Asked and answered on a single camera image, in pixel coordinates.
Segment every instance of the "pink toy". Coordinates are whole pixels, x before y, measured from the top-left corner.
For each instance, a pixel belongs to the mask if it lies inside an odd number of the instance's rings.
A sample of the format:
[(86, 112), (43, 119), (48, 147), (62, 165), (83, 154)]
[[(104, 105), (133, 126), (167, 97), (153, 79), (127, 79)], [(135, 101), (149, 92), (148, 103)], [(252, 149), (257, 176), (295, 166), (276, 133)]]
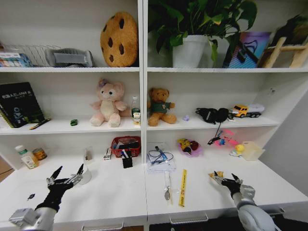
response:
[(110, 127), (118, 127), (121, 123), (121, 116), (129, 116), (127, 104), (121, 101), (124, 95), (124, 84), (122, 82), (108, 83), (106, 79), (100, 79), (96, 88), (99, 101), (91, 104), (97, 113), (92, 116), (90, 123), (93, 126), (100, 126), (108, 121)]
[(228, 142), (228, 144), (235, 147), (237, 144), (239, 144), (239, 142), (232, 139), (233, 136), (234, 136), (234, 132), (232, 132), (228, 129), (224, 129), (220, 132), (220, 134), (219, 134), (220, 140), (215, 141), (215, 145), (216, 146), (223, 146), (223, 145), (226, 144), (226, 142)]
[(185, 155), (187, 155), (187, 156), (190, 156), (190, 157), (196, 157), (196, 156), (199, 156), (200, 154), (203, 153), (203, 148), (201, 147), (200, 144), (199, 144), (199, 146), (198, 146), (198, 148), (197, 148), (196, 150), (194, 150), (194, 151), (191, 152), (191, 154), (184, 152), (184, 151), (182, 150), (181, 144), (180, 144), (179, 142), (177, 142), (177, 146), (178, 146), (178, 149), (179, 149), (179, 152), (180, 152), (180, 153), (183, 153), (183, 154), (185, 154)]

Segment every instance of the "white cup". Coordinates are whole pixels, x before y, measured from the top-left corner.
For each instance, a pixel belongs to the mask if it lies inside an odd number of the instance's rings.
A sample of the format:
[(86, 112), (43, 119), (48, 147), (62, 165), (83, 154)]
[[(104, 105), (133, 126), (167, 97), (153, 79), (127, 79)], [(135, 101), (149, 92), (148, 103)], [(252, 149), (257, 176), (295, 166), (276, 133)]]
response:
[(90, 181), (91, 178), (92, 178), (92, 174), (91, 174), (90, 170), (88, 169), (88, 167), (86, 165), (83, 165), (82, 179), (79, 182), (79, 184), (81, 184), (81, 185), (86, 184)]

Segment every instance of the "drawer handle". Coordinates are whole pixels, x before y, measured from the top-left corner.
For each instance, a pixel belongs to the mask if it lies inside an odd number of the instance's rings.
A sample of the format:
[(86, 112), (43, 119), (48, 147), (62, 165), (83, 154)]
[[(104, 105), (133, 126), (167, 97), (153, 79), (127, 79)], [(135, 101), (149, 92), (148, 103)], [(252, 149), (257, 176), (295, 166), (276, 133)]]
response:
[(205, 213), (205, 219), (200, 219), (200, 220), (186, 220), (186, 221), (172, 221), (171, 217), (169, 217), (170, 219), (170, 224), (171, 225), (183, 225), (183, 224), (191, 224), (191, 223), (198, 223), (198, 222), (207, 222), (208, 221), (208, 216)]
[(111, 230), (121, 230), (124, 227), (124, 221), (122, 221), (122, 225), (119, 227), (114, 227), (114, 228), (106, 228), (106, 229), (96, 229), (96, 230), (85, 230), (85, 226), (83, 225), (81, 228), (81, 231), (111, 231)]
[(285, 210), (283, 208), (279, 208), (280, 212), (276, 213), (269, 213), (270, 216), (275, 216), (275, 215), (282, 215), (285, 213)]

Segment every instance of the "yellow toy truck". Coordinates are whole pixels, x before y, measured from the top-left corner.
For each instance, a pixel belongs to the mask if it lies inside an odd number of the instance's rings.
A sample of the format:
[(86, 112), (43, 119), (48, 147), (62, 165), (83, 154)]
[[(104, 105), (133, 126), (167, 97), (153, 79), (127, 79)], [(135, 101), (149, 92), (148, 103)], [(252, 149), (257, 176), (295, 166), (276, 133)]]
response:
[(264, 110), (265, 107), (260, 104), (250, 104), (248, 106), (245, 106), (243, 104), (237, 104), (232, 109), (232, 114), (233, 116), (239, 118), (258, 118)]

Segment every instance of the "white shelf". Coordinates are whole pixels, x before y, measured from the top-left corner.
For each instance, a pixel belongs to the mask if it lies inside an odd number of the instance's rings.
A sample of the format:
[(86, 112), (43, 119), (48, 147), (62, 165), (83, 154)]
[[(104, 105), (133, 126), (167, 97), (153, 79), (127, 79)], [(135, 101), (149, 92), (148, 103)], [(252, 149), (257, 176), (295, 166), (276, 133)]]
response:
[[(230, 156), (230, 150), (225, 148), (207, 146), (202, 156), (188, 157), (174, 145), (169, 144), (169, 147), (177, 168), (170, 173), (173, 205), (168, 205), (164, 198), (164, 173), (148, 173), (145, 170), (149, 220), (151, 215), (165, 214), (169, 219), (169, 215), (176, 213), (184, 216), (184, 212), (235, 208), (230, 191), (208, 176), (214, 170), (223, 171), (226, 178), (232, 178), (233, 173), (243, 179), (244, 184), (251, 185), (256, 190), (254, 200), (257, 205), (308, 202), (307, 196), (260, 161), (245, 161)], [(180, 189), (183, 169), (187, 170), (187, 184), (185, 207), (180, 207), (179, 193), (176, 191)]]
[[(13, 172), (0, 184), (0, 227), (19, 208), (35, 208), (48, 194), (46, 178), (59, 167), (63, 169), (59, 179), (76, 173), (82, 164), (82, 150), (50, 150), (48, 157), (35, 169), (25, 166)], [(144, 169), (141, 156), (133, 158), (133, 167), (123, 168), (122, 159), (103, 161), (103, 150), (94, 155), (88, 165), (91, 180), (76, 185), (65, 192), (60, 210), (55, 216), (57, 223), (139, 217), (146, 220)], [(30, 194), (35, 197), (27, 200)]]
[[(90, 123), (89, 117), (71, 116), (56, 117), (34, 130), (29, 130), (35, 124), (26, 124), (20, 128), (0, 128), (0, 135), (35, 135), (35, 134), (60, 134), (60, 133), (90, 133), (90, 132), (114, 132), (114, 131), (140, 131), (139, 125), (134, 125), (131, 117), (122, 117), (121, 124), (117, 128), (111, 128), (107, 122), (99, 127)], [(78, 125), (71, 126), (70, 121), (78, 119)]]
[(0, 72), (139, 72), (139, 67), (0, 67)]
[[(189, 115), (189, 121), (182, 120), (182, 116), (177, 116), (178, 120), (175, 124), (169, 124), (162, 120), (159, 120), (158, 126), (150, 127), (147, 125), (147, 130), (180, 130), (180, 129), (207, 129), (217, 128), (219, 123), (209, 124), (204, 122), (200, 116)], [(266, 127), (277, 126), (278, 122), (268, 119), (264, 116), (259, 118), (234, 118), (235, 122), (229, 122), (226, 120), (221, 124), (221, 128), (247, 128), (247, 127)]]
[(187, 72), (187, 73), (295, 73), (308, 72), (308, 68), (173, 68), (148, 67), (148, 72)]

